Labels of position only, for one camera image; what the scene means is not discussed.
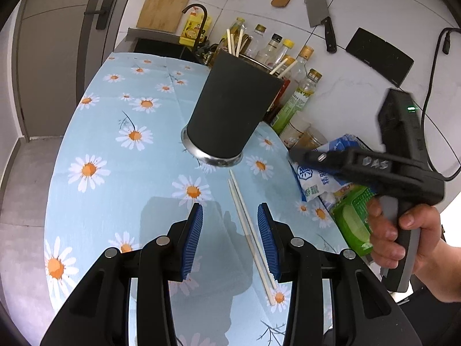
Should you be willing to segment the person's right forearm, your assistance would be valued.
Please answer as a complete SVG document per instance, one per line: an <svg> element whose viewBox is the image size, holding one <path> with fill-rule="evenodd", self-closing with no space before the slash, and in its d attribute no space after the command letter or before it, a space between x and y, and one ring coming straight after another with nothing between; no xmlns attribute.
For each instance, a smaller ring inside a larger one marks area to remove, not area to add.
<svg viewBox="0 0 461 346"><path fill-rule="evenodd" d="M460 248L441 238L420 242L413 273L441 302L460 302Z"/></svg>

